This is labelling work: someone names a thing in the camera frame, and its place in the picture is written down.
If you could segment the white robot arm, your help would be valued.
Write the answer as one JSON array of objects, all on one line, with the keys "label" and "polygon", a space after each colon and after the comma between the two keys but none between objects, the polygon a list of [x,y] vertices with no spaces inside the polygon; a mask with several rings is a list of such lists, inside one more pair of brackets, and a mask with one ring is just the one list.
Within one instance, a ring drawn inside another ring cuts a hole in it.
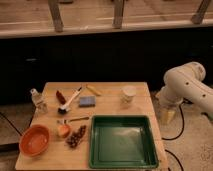
[{"label": "white robot arm", "polygon": [[199,106],[213,122],[213,88],[203,83],[205,76],[206,70],[198,62],[189,62],[165,72],[164,86],[156,95],[162,123],[171,122],[184,99]]}]

